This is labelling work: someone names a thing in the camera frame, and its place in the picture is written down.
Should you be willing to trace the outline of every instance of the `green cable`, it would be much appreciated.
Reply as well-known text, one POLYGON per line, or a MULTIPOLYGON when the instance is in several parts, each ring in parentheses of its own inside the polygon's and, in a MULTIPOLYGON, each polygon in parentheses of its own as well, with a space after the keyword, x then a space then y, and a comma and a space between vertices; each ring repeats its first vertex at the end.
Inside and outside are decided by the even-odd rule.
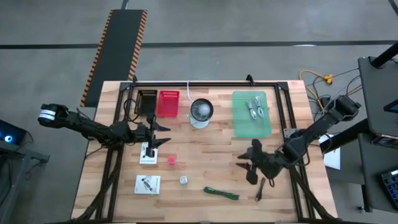
POLYGON ((227 197, 227 198, 229 198, 231 200, 239 200, 239 195, 237 195, 237 194, 228 193, 228 192, 222 192, 220 190, 212 189, 211 187, 205 187, 203 189, 203 191, 208 193, 208 194, 221 195, 221 196, 227 197))

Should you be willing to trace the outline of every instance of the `red object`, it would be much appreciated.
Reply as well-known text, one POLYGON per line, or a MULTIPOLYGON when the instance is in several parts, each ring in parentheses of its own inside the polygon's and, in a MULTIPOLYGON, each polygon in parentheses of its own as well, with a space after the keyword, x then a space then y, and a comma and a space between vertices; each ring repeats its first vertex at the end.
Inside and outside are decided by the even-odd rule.
POLYGON ((169 165, 175 165, 175 157, 174 156, 169 156, 167 158, 167 162, 169 163, 169 165))
POLYGON ((158 116, 174 118, 178 115, 178 106, 180 103, 180 92, 161 90, 159 100, 157 101, 158 116))

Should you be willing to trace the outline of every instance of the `white paper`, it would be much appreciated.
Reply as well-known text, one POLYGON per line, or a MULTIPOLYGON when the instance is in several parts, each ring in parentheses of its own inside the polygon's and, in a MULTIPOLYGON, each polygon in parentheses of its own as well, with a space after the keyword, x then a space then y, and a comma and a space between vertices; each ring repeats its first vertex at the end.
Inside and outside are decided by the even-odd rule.
POLYGON ((160 194, 160 176, 137 175, 135 194, 160 194))
MULTIPOLYGON (((319 144, 321 144, 322 142, 324 142, 328 139, 329 138, 326 134, 322 135, 318 140, 319 144)), ((323 163, 327 167, 340 170, 340 148, 337 148, 337 149, 323 155, 323 163)))
POLYGON ((141 153, 139 156, 139 163, 140 164, 156 164, 157 163, 157 149, 154 149, 155 156, 153 158, 146 156, 145 152, 148 147, 148 142, 143 142, 141 144, 141 153))

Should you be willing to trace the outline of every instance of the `gray concrete floor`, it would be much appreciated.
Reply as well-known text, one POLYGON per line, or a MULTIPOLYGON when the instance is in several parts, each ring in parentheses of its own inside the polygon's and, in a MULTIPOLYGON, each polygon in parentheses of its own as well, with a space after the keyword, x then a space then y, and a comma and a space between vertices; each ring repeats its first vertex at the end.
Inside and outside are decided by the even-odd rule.
MULTIPOLYGON (((2 0, 0 44, 97 43, 110 9, 122 0, 2 0)), ((390 40, 398 39, 397 22, 388 1, 151 0, 131 1, 129 9, 148 9, 144 42, 390 40)), ((311 69, 338 74, 358 67, 357 58, 378 55, 388 46, 225 47, 143 49, 140 80, 298 79, 311 69)), ((0 119, 29 130, 50 162, 34 171, 23 188, 12 223, 67 220, 81 172, 87 141, 67 129, 39 126, 42 103, 60 103, 74 110, 93 62, 95 49, 0 50, 0 119)), ((317 85, 334 95, 358 71, 317 85)), ((310 84, 313 76, 306 75, 310 84)), ((362 105, 361 92, 352 95, 362 105)), ((85 109, 89 116, 94 110, 85 109)), ((364 108, 342 131, 366 117, 364 108)), ((339 217, 356 222, 395 223, 397 215, 382 211, 360 214, 358 185, 331 180, 339 217)))

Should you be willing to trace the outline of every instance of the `green plastic tray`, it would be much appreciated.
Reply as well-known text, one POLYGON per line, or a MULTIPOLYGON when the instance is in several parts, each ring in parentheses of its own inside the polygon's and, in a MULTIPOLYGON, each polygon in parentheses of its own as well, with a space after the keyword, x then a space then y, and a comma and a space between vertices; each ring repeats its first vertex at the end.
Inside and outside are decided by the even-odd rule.
POLYGON ((234 119, 234 132, 238 138, 264 138, 271 134, 271 122, 267 105, 267 96, 264 91, 234 91, 232 94, 232 111, 234 119), (264 118, 257 113, 257 106, 254 97, 261 99, 261 108, 264 111, 264 118), (257 119, 252 119, 249 108, 246 104, 251 100, 253 110, 257 119))

